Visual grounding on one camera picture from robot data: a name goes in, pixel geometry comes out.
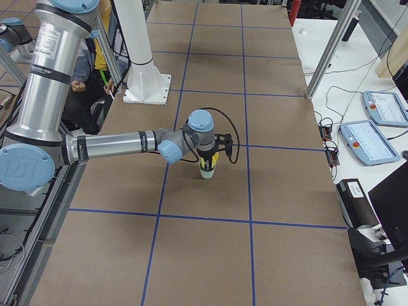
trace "brown cardboard surface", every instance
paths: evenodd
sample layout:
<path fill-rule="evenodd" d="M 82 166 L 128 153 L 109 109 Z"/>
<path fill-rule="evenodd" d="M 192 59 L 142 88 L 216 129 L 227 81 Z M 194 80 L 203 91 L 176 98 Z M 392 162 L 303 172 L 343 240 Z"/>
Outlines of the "brown cardboard surface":
<path fill-rule="evenodd" d="M 189 50 L 191 25 L 148 24 L 150 45 L 152 51 L 185 52 Z"/>
<path fill-rule="evenodd" d="M 244 93 L 242 58 L 190 55 L 185 90 Z"/>
<path fill-rule="evenodd" d="M 347 231 L 254 225 L 256 305 L 365 305 Z"/>
<path fill-rule="evenodd" d="M 146 306 L 252 305 L 248 224 L 161 219 L 156 241 Z"/>
<path fill-rule="evenodd" d="M 245 55 L 299 58 L 291 29 L 244 29 Z"/>
<path fill-rule="evenodd" d="M 345 226 L 323 152 L 250 148 L 257 221 Z"/>
<path fill-rule="evenodd" d="M 307 89 L 298 59 L 246 57 L 245 78 L 249 94 L 302 96 Z"/>
<path fill-rule="evenodd" d="M 0 11 L 9 10 L 8 8 L 14 4 L 15 0 L 2 0 Z"/>
<path fill-rule="evenodd" d="M 102 128 L 178 128 L 196 108 L 220 108 L 240 132 L 238 164 L 221 152 L 203 180 L 197 164 L 167 168 L 153 154 L 90 161 L 71 207 L 92 211 L 68 214 L 32 305 L 365 305 L 313 109 L 300 98 L 301 63 L 261 57 L 295 55 L 293 38 L 265 47 L 263 32 L 245 28 L 245 55 L 260 56 L 244 58 L 239 43 L 220 40 L 241 41 L 241 10 L 246 27 L 289 28 L 280 6 L 155 3 L 149 31 L 155 65 L 173 77 L 169 101 L 118 96 Z M 185 52 L 175 50 L 189 28 L 190 54 L 171 53 Z M 268 40 L 273 33 L 291 35 L 269 31 Z M 212 114 L 216 133 L 232 133 Z"/>
<path fill-rule="evenodd" d="M 194 22 L 196 7 L 196 3 L 169 3 L 168 1 L 156 1 L 149 14 L 147 22 L 192 24 Z"/>
<path fill-rule="evenodd" d="M 155 222 L 70 212 L 30 305 L 138 305 Z"/>
<path fill-rule="evenodd" d="M 290 29 L 286 7 L 279 5 L 243 5 L 244 27 L 278 27 Z"/>
<path fill-rule="evenodd" d="M 192 53 L 242 55 L 242 35 L 239 27 L 194 27 Z"/>
<path fill-rule="evenodd" d="M 248 96 L 249 143 L 322 149 L 321 137 L 312 113 L 312 103 L 303 98 Z"/>
<path fill-rule="evenodd" d="M 32 11 L 36 7 L 36 1 L 17 0 L 17 1 L 1 1 L 1 6 L 8 6 L 13 3 L 7 11 Z"/>
<path fill-rule="evenodd" d="M 171 165 L 162 213 L 248 220 L 246 156 L 246 151 L 241 149 L 238 163 L 230 164 L 221 153 L 210 180 L 201 178 L 197 164 L 180 162 Z"/>
<path fill-rule="evenodd" d="M 202 3 L 198 6 L 196 24 L 209 26 L 241 26 L 241 8 L 235 4 L 214 6 Z"/>
<path fill-rule="evenodd" d="M 171 74 L 170 89 L 181 89 L 186 66 L 187 54 L 153 53 L 153 60 L 158 70 L 165 74 Z"/>

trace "white wall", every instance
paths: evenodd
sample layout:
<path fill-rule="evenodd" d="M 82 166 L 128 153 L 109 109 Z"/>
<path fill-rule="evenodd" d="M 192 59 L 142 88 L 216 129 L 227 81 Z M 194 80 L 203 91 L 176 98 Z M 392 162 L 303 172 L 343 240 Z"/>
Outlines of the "white wall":
<path fill-rule="evenodd" d="M 385 21 L 392 28 L 405 10 L 404 5 L 400 5 L 400 0 L 370 0 L 377 8 L 378 12 L 384 17 Z M 395 27 L 395 32 L 400 34 L 408 26 L 408 9 Z"/>

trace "red object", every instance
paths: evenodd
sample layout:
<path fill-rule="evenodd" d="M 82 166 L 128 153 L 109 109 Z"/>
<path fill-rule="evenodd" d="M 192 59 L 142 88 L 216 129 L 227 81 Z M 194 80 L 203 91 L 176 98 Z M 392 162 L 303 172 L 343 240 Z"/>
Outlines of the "red object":
<path fill-rule="evenodd" d="M 289 21 L 291 22 L 291 26 L 295 24 L 296 17 L 298 16 L 300 3 L 302 0 L 293 0 L 291 12 L 289 13 Z"/>

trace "computer monitor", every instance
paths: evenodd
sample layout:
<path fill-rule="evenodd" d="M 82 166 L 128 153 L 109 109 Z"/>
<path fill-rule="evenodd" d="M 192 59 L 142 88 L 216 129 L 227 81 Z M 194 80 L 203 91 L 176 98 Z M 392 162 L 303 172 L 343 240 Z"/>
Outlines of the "computer monitor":
<path fill-rule="evenodd" d="M 408 162 L 369 191 L 368 197 L 395 251 L 364 265 L 374 268 L 401 261 L 408 268 Z"/>

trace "yellow shirt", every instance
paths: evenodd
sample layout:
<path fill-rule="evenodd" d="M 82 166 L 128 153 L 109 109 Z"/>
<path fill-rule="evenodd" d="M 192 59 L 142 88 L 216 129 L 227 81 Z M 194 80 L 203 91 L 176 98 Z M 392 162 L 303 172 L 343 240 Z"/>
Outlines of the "yellow shirt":
<path fill-rule="evenodd" d="M 101 18 L 102 18 L 102 23 L 103 23 L 103 27 L 105 28 L 105 31 L 108 30 L 109 27 L 109 19 L 110 19 L 110 12 L 112 10 L 106 10 L 103 13 L 101 13 Z M 103 56 L 102 53 L 102 49 L 101 46 L 99 45 L 97 40 L 95 41 L 95 50 L 96 50 L 96 56 L 95 56 L 95 69 L 97 70 L 108 70 L 108 65 L 105 61 L 105 58 Z"/>

